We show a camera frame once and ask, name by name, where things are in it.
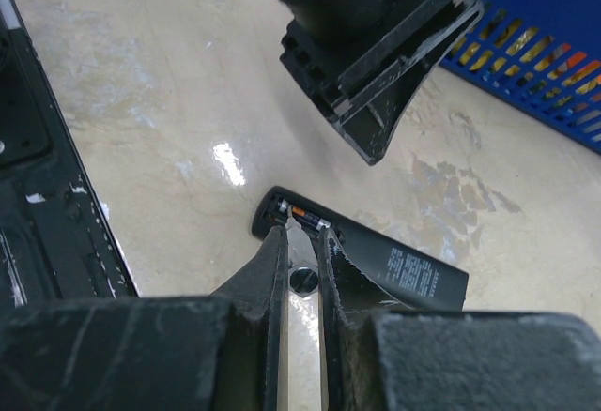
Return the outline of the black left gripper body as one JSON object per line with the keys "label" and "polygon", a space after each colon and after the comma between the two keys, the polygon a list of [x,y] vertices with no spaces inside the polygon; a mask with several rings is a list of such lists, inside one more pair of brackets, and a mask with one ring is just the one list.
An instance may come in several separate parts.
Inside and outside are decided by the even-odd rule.
{"label": "black left gripper body", "polygon": [[463,0],[280,0],[293,14],[281,61],[324,115],[343,115],[422,25]]}

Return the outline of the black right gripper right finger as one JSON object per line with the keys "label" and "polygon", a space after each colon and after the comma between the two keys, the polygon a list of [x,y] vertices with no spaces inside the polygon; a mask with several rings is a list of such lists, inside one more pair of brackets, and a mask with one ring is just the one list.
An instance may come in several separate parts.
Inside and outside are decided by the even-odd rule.
{"label": "black right gripper right finger", "polygon": [[552,312],[417,311],[318,243],[326,410],[596,410],[600,339]]}

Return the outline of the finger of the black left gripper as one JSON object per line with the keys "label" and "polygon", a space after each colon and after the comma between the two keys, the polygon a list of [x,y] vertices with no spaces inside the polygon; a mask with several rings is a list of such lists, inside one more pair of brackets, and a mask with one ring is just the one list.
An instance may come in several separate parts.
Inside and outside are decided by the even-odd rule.
{"label": "finger of the black left gripper", "polygon": [[369,165],[380,162],[426,77],[483,16],[481,0],[449,4],[391,54],[384,69],[351,101],[336,131]]}

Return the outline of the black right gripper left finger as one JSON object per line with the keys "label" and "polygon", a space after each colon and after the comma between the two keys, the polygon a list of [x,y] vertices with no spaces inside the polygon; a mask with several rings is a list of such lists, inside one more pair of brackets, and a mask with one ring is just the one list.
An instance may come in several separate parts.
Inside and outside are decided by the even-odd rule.
{"label": "black right gripper left finger", "polygon": [[284,410],[287,237],[199,297],[31,304],[1,323],[5,410]]}

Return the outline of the black remote control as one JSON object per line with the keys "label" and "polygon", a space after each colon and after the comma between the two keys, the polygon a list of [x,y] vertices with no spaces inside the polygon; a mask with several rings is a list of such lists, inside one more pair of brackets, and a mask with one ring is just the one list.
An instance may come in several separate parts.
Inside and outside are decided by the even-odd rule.
{"label": "black remote control", "polygon": [[[285,225],[287,215],[278,211],[281,199],[314,213],[331,228],[349,260],[371,281],[401,303],[428,311],[463,310],[469,274],[393,238],[372,230],[292,190],[271,188],[261,200],[251,226],[253,236],[264,239],[274,226]],[[314,246],[319,233],[302,229]]]}

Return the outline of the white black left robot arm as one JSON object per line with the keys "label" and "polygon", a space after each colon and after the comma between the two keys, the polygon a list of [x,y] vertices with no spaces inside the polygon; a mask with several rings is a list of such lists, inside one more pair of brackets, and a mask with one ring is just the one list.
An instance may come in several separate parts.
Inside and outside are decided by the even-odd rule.
{"label": "white black left robot arm", "polygon": [[385,156],[431,71],[483,17],[482,0],[279,0],[281,62],[368,164]]}

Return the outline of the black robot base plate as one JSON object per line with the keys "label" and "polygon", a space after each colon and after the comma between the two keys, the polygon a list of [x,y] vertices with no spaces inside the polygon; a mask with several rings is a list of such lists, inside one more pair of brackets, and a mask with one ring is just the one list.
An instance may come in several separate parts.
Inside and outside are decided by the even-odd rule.
{"label": "black robot base plate", "polygon": [[137,294],[23,19],[1,0],[1,311]]}

